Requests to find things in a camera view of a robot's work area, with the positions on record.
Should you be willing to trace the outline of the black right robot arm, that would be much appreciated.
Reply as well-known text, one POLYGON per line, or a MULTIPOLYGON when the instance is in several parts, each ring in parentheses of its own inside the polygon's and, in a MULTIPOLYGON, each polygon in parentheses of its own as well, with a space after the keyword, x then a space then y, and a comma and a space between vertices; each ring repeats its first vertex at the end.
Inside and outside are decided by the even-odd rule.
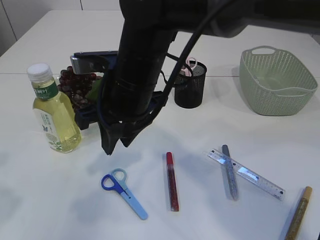
POLYGON ((97 122, 110 155, 118 141, 128 147, 166 104, 175 78, 201 35, 232 38, 246 26, 308 34, 320 32, 317 0, 122 0, 124 24, 117 51, 77 52, 75 74, 103 73, 96 105, 78 110, 81 129, 97 122), (163 91, 155 91, 170 44, 189 32, 163 91))

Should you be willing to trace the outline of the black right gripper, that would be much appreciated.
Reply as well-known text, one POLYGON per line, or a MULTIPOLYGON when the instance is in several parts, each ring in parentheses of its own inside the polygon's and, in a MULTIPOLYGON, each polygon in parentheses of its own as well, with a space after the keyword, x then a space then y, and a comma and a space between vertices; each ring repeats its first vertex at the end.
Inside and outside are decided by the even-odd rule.
POLYGON ((108 109, 107 94, 97 94, 96 114, 100 130, 101 147, 107 155, 111 155, 120 139, 127 148, 138 134, 151 125, 155 119, 153 112, 162 109, 165 101, 164 93, 154 91, 151 95, 147 110, 140 115, 126 115, 108 109))

